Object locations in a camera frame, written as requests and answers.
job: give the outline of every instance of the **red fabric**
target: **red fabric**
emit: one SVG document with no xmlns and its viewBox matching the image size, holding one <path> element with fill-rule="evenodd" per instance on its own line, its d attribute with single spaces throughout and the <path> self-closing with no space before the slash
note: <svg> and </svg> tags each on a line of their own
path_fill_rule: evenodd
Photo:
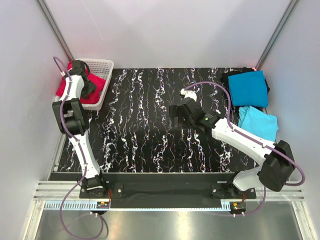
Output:
<svg viewBox="0 0 320 240">
<path fill-rule="evenodd" d="M 71 66 L 72 66 L 72 64 L 71 64 L 71 62 L 69 62 L 68 70 L 71 68 Z M 90 73 L 88 75 L 88 79 L 96 85 L 96 89 L 95 89 L 95 91 L 88 94 L 87 99 L 81 97 L 80 102 L 82 104 L 96 104 L 97 102 L 99 102 L 100 92 L 104 89 L 104 86 L 106 84 L 106 80 L 104 80 L 103 78 L 98 77 L 92 73 Z M 60 83 L 60 86 L 59 86 L 58 90 L 56 91 L 55 95 L 57 95 L 61 98 L 62 95 L 64 94 L 65 87 L 66 87 L 66 80 L 63 77 L 62 81 Z"/>
</svg>

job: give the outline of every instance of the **folded towel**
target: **folded towel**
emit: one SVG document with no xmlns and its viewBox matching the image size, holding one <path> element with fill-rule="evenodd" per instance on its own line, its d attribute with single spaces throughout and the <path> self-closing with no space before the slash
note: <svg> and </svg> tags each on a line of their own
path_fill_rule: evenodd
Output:
<svg viewBox="0 0 320 240">
<path fill-rule="evenodd" d="M 275 141 L 278 128 L 277 117 L 265 114 L 253 106 L 239 108 L 238 126 L 260 138 Z"/>
<path fill-rule="evenodd" d="M 232 75 L 229 79 L 229 91 L 234 106 L 268 106 L 268 89 L 262 71 L 252 71 Z"/>
</svg>

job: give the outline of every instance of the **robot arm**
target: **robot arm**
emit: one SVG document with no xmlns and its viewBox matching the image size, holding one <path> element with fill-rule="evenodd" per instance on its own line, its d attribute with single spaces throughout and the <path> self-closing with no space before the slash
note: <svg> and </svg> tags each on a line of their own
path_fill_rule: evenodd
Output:
<svg viewBox="0 0 320 240">
<path fill-rule="evenodd" d="M 170 127 L 187 127 L 196 131 L 207 133 L 217 140 L 221 140 L 239 149 L 259 164 L 258 167 L 235 173 L 227 183 L 229 194 L 244 192 L 250 188 L 265 186 L 272 191 L 279 192 L 292 172 L 294 166 L 271 150 L 256 144 L 248 138 L 235 132 L 234 129 L 256 139 L 263 145 L 273 146 L 275 149 L 293 159 L 292 151 L 288 143 L 280 141 L 275 143 L 255 136 L 238 126 L 228 125 L 227 119 L 216 114 L 210 115 L 203 111 L 197 104 L 197 96 L 193 91 L 181 91 L 184 98 L 169 108 Z"/>
<path fill-rule="evenodd" d="M 83 61 L 73 61 L 72 69 L 69 73 L 71 79 L 65 76 L 64 93 L 59 101 L 52 104 L 52 109 L 61 133 L 66 134 L 62 127 L 60 106 L 62 100 L 67 96 L 63 105 L 64 121 L 67 129 L 78 139 L 78 141 L 73 137 L 68 136 L 68 134 L 66 135 L 75 149 L 81 165 L 82 175 L 85 174 L 86 167 L 85 178 L 81 185 L 83 190 L 81 191 L 87 193 L 89 196 L 103 196 L 107 192 L 106 181 L 103 179 L 102 172 L 89 143 L 89 119 L 80 102 L 80 97 L 84 97 L 94 91 L 96 86 L 88 80 L 85 63 Z"/>
</svg>

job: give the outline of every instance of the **white backdrop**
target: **white backdrop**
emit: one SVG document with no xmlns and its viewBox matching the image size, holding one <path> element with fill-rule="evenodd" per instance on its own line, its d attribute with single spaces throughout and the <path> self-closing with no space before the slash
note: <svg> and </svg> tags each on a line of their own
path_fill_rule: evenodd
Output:
<svg viewBox="0 0 320 240">
<path fill-rule="evenodd" d="M 262 67 L 268 84 L 268 113 L 278 118 L 278 138 L 290 143 L 305 172 L 301 186 L 320 237 L 319 63 L 320 1 L 300 1 Z M 296 180 L 300 174 L 296 170 Z"/>
<path fill-rule="evenodd" d="M 116 68 L 253 67 L 289 0 L 46 0 L 75 58 Z"/>
<path fill-rule="evenodd" d="M 65 58 L 35 0 L 1 1 L 0 20 L 0 239 L 18 240 L 57 145 L 52 57 Z"/>
</svg>

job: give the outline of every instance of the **vertical metal pole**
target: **vertical metal pole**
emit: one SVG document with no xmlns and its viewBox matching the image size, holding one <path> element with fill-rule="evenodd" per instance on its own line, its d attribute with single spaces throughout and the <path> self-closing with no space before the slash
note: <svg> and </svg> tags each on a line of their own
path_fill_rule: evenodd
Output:
<svg viewBox="0 0 320 240">
<path fill-rule="evenodd" d="M 292 15 L 294 9 L 298 5 L 300 0 L 291 0 L 288 6 L 286 7 L 286 10 L 284 11 L 278 25 L 276 26 L 268 44 L 266 45 L 258 63 L 256 64 L 255 68 L 257 70 L 260 70 L 262 65 L 265 63 L 272 47 L 274 46 L 276 40 L 278 39 L 279 35 L 281 34 L 282 30 L 284 29 L 284 26 L 286 25 L 289 17 Z"/>
<path fill-rule="evenodd" d="M 65 39 L 64 39 L 64 37 L 62 36 L 62 34 L 58 28 L 58 25 L 57 25 L 54 17 L 52 16 L 45 0 L 35 0 L 35 1 L 38 3 L 42 13 L 44 14 L 44 17 L 46 18 L 48 24 L 50 25 L 50 27 L 51 27 L 57 41 L 59 42 L 62 50 L 64 51 L 66 57 L 68 58 L 69 61 L 74 60 L 74 57 L 73 57 Z"/>
</svg>

